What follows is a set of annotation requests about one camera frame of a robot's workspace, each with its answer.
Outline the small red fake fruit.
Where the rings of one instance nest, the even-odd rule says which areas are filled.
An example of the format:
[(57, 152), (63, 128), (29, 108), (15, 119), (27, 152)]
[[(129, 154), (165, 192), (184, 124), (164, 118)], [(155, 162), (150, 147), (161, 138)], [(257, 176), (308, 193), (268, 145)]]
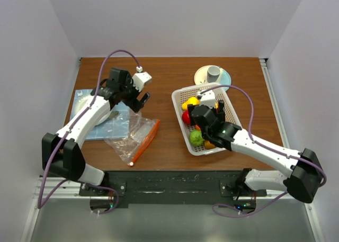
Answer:
[(188, 110), (186, 110), (186, 111), (183, 112), (183, 114), (182, 114), (182, 121), (183, 121), (183, 123), (186, 124), (187, 126), (190, 126), (190, 125), (191, 125), (191, 119), (190, 119)]

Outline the green fake apple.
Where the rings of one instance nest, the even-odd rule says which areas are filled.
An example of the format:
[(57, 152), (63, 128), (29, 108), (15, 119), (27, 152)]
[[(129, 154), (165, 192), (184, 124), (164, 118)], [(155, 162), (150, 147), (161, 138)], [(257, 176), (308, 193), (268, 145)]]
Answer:
[(189, 134), (189, 142), (191, 145), (198, 147), (203, 145), (204, 139), (200, 130), (193, 130)]

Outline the yellow fake bell pepper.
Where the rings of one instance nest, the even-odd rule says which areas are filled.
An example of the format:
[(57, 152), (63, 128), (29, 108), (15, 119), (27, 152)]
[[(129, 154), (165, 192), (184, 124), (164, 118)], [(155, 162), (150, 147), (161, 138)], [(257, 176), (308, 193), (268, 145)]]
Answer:
[(182, 104), (182, 109), (187, 110), (188, 105), (199, 105), (200, 101), (196, 97), (190, 97), (187, 101)]

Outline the clear zip top bag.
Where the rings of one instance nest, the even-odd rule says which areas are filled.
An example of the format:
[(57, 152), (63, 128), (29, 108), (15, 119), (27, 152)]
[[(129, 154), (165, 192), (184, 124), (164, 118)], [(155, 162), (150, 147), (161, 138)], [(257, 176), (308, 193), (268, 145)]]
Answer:
[(108, 138), (104, 141), (114, 149), (120, 159), (132, 167), (137, 159), (154, 140), (160, 119), (148, 119), (141, 112), (128, 112), (128, 133), (120, 138)]

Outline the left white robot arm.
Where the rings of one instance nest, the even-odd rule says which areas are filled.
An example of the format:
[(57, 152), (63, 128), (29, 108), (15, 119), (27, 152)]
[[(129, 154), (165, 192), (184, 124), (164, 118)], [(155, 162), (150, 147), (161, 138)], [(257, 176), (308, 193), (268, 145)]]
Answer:
[(42, 138), (42, 168), (44, 174), (52, 173), (74, 182), (91, 184), (97, 195), (105, 195), (110, 183), (105, 172), (86, 163), (81, 148), (87, 135), (98, 122), (120, 102), (135, 113), (139, 112), (150, 95), (137, 99), (152, 77), (147, 72), (112, 68), (107, 79), (92, 90), (91, 97), (82, 109), (56, 133), (46, 133)]

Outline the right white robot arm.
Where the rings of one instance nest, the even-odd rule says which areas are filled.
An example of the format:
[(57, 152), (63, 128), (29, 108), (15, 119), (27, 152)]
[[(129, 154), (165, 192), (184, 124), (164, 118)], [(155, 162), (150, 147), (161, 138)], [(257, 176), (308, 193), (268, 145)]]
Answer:
[(296, 200), (312, 203), (316, 192), (325, 183), (325, 174), (316, 153), (284, 148), (250, 136), (242, 127), (227, 122), (221, 108), (188, 105), (191, 121), (196, 124), (204, 140), (218, 148), (251, 156), (273, 167), (271, 171), (245, 169), (235, 182), (240, 195), (253, 191), (276, 190), (289, 193)]

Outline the metal spoon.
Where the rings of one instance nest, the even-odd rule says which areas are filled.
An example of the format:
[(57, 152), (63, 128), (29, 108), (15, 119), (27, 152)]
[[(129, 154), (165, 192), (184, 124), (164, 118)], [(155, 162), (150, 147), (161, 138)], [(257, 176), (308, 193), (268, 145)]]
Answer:
[(112, 120), (112, 119), (116, 118), (118, 115), (119, 115), (119, 111), (112, 111), (107, 119)]

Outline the blue checkered cloth mat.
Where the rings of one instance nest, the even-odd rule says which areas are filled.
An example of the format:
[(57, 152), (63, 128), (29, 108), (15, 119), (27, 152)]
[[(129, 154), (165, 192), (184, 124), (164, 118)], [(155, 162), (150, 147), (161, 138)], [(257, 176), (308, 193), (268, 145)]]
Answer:
[[(77, 89), (75, 91), (70, 120), (81, 110), (81, 108), (91, 101), (91, 89)], [(119, 115), (108, 120), (112, 111), (119, 111)], [(98, 124), (87, 135), (86, 140), (105, 140), (126, 138), (129, 133), (130, 109), (124, 103), (117, 104), (112, 111), (104, 116)]]

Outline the white perforated plastic basket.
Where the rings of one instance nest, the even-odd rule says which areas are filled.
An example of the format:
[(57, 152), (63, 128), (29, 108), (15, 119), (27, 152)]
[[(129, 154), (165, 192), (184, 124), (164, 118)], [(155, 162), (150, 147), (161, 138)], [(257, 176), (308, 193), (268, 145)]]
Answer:
[(207, 83), (175, 90), (174, 110), (188, 151), (193, 156), (231, 151), (240, 120), (219, 83)]

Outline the pastel ceramic plate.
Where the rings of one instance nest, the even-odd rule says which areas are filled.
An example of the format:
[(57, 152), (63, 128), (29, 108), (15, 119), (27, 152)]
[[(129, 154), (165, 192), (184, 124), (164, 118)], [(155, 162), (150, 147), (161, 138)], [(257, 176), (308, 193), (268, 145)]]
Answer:
[[(207, 65), (199, 68), (195, 74), (194, 74), (194, 83), (196, 85), (200, 84), (207, 84), (207, 69), (209, 66), (215, 66), (215, 65)], [(221, 85), (231, 85), (231, 76), (228, 72), (226, 72), (223, 68), (221, 68), (221, 74), (217, 80), (217, 82), (213, 83), (220, 83)]]

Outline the small grey cup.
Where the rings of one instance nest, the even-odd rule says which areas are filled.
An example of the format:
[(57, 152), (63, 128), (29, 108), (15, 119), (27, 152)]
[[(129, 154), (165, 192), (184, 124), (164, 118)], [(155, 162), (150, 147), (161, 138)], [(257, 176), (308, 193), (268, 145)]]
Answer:
[(207, 82), (213, 83), (217, 82), (221, 74), (221, 69), (219, 66), (209, 66), (207, 69)]

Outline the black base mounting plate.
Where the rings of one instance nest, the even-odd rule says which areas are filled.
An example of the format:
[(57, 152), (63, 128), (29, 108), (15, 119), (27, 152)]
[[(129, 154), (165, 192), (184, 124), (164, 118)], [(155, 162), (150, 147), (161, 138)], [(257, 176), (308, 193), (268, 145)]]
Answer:
[(90, 199), (92, 210), (109, 209), (113, 204), (234, 205), (254, 210), (256, 199), (271, 189), (252, 191), (241, 183), (243, 171), (109, 171), (109, 182), (97, 189), (84, 183), (66, 182), (55, 192), (60, 196), (74, 189), (76, 196)]

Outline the aluminium frame rail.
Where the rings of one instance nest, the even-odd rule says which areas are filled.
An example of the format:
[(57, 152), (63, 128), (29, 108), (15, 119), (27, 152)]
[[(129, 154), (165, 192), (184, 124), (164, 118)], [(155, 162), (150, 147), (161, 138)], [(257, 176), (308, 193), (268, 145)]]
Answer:
[[(278, 129), (279, 129), (279, 133), (280, 133), (280, 137), (282, 140), (282, 144), (283, 144), (283, 148), (285, 150), (282, 150), (283, 153), (287, 153), (287, 150), (290, 149), (290, 144), (288, 142), (288, 138), (287, 138), (287, 134), (286, 134), (286, 130), (283, 124), (283, 120), (281, 117), (281, 112), (278, 106), (278, 102), (276, 99), (276, 95), (273, 89), (273, 85), (271, 82), (271, 77), (270, 77), (270, 73), (267, 67), (267, 59), (259, 59), (261, 68), (262, 68), (262, 72), (264, 75), (264, 79), (266, 82), (266, 86), (267, 86), (267, 90), (271, 99), (271, 103), (272, 103), (272, 107), (273, 107), (273, 111), (274, 111), (274, 115), (275, 115), (275, 119), (278, 125)], [(312, 168), (311, 166), (309, 166), (308, 164), (306, 164), (305, 162), (303, 162), (304, 159), (301, 159), (301, 161), (299, 161), (298, 159), (296, 159), (297, 164), (301, 164), (301, 167), (296, 166), (296, 169), (293, 169), (292, 172), (296, 171), (296, 175), (297, 176), (292, 176), (292, 178), (288, 179), (288, 187), (287, 187), (287, 191), (288, 193), (294, 197), (295, 199), (297, 199), (298, 201), (304, 202), (304, 203), (312, 203), (314, 196), (312, 196), (312, 194), (309, 192), (309, 190), (307, 189), (307, 185), (304, 185), (303, 182), (305, 182), (305, 179), (308, 178), (307, 173), (305, 171), (305, 168), (309, 168), (310, 171), (313, 171), (314, 168)]]

